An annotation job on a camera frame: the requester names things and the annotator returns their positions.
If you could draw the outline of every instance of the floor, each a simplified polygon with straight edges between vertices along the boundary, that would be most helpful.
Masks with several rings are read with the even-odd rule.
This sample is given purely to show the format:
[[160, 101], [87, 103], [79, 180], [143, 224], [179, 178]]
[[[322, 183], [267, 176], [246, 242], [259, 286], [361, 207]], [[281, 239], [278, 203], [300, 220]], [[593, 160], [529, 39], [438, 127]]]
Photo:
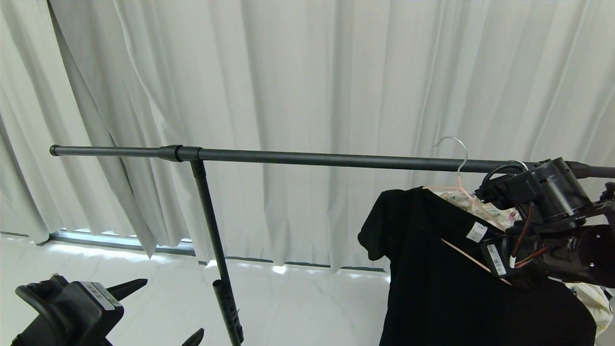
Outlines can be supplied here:
[[[181, 345], [199, 328], [201, 346], [229, 345], [212, 282], [215, 263], [193, 257], [68, 243], [35, 246], [28, 238], [0, 236], [0, 345], [36, 316], [14, 293], [17, 286], [53, 273], [68, 281], [113, 286], [135, 278], [148, 284], [124, 299], [123, 319], [108, 336], [112, 344]], [[385, 273], [228, 261], [244, 328], [245, 346], [378, 344], [390, 277]]]

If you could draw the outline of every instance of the clothing rack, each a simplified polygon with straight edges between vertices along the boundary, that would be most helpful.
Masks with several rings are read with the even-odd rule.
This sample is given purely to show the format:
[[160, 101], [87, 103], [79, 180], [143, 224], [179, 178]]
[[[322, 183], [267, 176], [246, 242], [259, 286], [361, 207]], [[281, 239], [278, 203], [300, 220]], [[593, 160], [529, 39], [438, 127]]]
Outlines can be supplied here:
[[[363, 167], [383, 169], [413, 169], [418, 171], [454, 172], [461, 165], [461, 159], [405, 158], [398, 156], [342, 155], [318, 153], [291, 153], [282, 151], [220, 150], [200, 147], [169, 145], [159, 148], [116, 148], [116, 147], [63, 147], [52, 145], [54, 156], [125, 156], [137, 158], [160, 158], [167, 161], [188, 161], [199, 191], [200, 201], [205, 214], [213, 253], [218, 264], [220, 279], [213, 282], [232, 346], [240, 346], [244, 333], [239, 322], [235, 298], [232, 293], [220, 231], [216, 223], [212, 197], [207, 185], [207, 174], [203, 161], [228, 161], [248, 163], [300, 164], [308, 166]], [[505, 164], [506, 161], [467, 160], [463, 172], [488, 173]], [[615, 167], [589, 166], [574, 161], [567, 161], [577, 179], [587, 177], [615, 178]], [[536, 163], [527, 162], [528, 167]], [[500, 173], [513, 173], [515, 169], [503, 169]]]

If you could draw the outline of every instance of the shirt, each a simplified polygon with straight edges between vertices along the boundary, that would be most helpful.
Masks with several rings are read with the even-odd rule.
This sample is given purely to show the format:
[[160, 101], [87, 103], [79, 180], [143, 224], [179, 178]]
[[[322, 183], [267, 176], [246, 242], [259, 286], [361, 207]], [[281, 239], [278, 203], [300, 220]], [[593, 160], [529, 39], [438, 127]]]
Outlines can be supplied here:
[[529, 275], [513, 287], [442, 241], [484, 264], [466, 238], [475, 223], [501, 234], [429, 190], [381, 193], [359, 233], [370, 260], [391, 260], [380, 346], [592, 346], [594, 320], [564, 284]]

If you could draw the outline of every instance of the curtain fold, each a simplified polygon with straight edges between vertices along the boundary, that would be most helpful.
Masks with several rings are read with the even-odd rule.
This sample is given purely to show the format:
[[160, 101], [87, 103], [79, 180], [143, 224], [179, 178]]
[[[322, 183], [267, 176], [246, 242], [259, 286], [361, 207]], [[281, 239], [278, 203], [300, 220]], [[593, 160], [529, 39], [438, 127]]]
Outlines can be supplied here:
[[[40, 217], [48, 230], [134, 233], [150, 254], [191, 238], [199, 260], [213, 256], [188, 164], [58, 159], [52, 143], [460, 158], [454, 141], [433, 147], [452, 135], [472, 159], [615, 166], [612, 1], [50, 4], [53, 18], [40, 2], [2, 4], [14, 47], [2, 160], [21, 186], [2, 197], [37, 236]], [[381, 191], [455, 184], [446, 172], [205, 165], [227, 255], [333, 269], [386, 266], [356, 241]], [[471, 190], [482, 175], [462, 178]], [[593, 198], [603, 183], [582, 181]]]

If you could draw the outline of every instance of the white label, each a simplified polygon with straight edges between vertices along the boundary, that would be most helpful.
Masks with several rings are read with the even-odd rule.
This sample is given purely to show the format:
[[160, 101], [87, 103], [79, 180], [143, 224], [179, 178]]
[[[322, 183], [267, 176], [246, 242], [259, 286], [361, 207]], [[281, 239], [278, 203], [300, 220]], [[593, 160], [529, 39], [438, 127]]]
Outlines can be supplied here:
[[475, 242], [479, 243], [485, 236], [486, 232], [487, 226], [483, 226], [478, 222], [474, 222], [474, 226], [472, 226], [472, 229], [470, 230], [470, 233], [467, 234], [466, 238], [472, 239]]
[[498, 272], [498, 275], [499, 276], [505, 275], [506, 268], [504, 267], [504, 264], [502, 263], [502, 259], [500, 258], [498, 254], [498, 250], [496, 249], [496, 246], [493, 244], [487, 245], [487, 250], [489, 250], [489, 255], [491, 256], [493, 265], [495, 265], [496, 267], [496, 271]]
[[96, 300], [103, 307], [103, 309], [107, 311], [115, 310], [113, 304], [106, 297], [103, 296], [103, 294], [96, 288], [96, 286], [93, 285], [93, 283], [88, 283], [85, 281], [80, 282], [85, 287], [85, 289], [88, 290], [94, 298], [96, 298]]
[[100, 283], [93, 283], [93, 284], [103, 294], [103, 296], [105, 296], [107, 300], [110, 301], [113, 305], [117, 307], [122, 306], [122, 304], [120, 304], [117, 301], [117, 299], [115, 299], [115, 297], [111, 295], [111, 293], [109, 293], [109, 291], [107, 291], [107, 289], [103, 285], [101, 285]]

